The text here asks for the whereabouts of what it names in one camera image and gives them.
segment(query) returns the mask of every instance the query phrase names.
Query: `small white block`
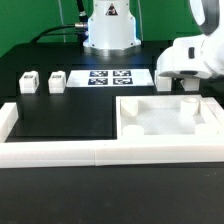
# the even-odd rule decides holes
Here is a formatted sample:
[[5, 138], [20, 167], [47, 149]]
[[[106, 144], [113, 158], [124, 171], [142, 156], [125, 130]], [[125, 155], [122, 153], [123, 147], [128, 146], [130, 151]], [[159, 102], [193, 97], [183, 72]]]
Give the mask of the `small white block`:
[[181, 84], [185, 91], [199, 91], [200, 79], [184, 79]]
[[36, 71], [25, 72], [19, 80], [20, 92], [35, 93], [39, 86], [39, 75]]
[[48, 80], [49, 92], [53, 93], [63, 93], [66, 86], [66, 76], [65, 72], [58, 71], [52, 72], [51, 77]]
[[121, 115], [135, 117], [138, 115], [138, 100], [132, 97], [121, 98]]
[[160, 77], [155, 71], [155, 85], [157, 91], [171, 91], [172, 78], [171, 77]]

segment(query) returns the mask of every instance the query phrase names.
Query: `white cylinder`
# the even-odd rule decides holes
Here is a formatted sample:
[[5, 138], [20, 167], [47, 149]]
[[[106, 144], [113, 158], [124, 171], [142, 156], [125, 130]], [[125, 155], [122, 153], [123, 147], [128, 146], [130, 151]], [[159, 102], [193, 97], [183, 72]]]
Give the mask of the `white cylinder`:
[[185, 97], [181, 100], [180, 112], [185, 115], [198, 114], [199, 100], [195, 97]]

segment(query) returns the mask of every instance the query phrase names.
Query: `green background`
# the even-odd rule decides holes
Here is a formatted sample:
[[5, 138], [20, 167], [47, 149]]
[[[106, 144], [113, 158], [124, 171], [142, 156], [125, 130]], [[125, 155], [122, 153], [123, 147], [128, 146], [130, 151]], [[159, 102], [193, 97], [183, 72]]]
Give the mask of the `green background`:
[[[93, 0], [83, 0], [90, 16]], [[61, 0], [64, 22], [78, 22], [76, 0]], [[188, 0], [141, 0], [144, 40], [173, 40], [199, 34], [192, 19]], [[139, 19], [137, 1], [130, 10]], [[29, 42], [45, 29], [61, 25], [58, 0], [0, 0], [0, 56], [16, 44]], [[41, 41], [63, 41], [63, 37], [45, 37]], [[67, 37], [66, 41], [76, 41]]]

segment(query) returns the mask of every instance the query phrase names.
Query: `robot logo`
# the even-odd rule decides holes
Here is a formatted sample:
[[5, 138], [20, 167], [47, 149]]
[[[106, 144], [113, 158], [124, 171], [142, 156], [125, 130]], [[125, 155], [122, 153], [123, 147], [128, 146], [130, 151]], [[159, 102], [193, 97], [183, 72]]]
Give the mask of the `robot logo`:
[[110, 5], [110, 8], [107, 10], [106, 16], [117, 16], [117, 11], [114, 7], [114, 4]]

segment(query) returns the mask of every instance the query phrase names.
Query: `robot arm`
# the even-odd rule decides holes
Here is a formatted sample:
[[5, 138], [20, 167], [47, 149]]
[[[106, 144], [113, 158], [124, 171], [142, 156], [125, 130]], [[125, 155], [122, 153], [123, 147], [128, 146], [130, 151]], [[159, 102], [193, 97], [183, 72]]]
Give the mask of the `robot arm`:
[[202, 35], [177, 38], [157, 61], [157, 76], [202, 78], [224, 75], [224, 1], [189, 0]]

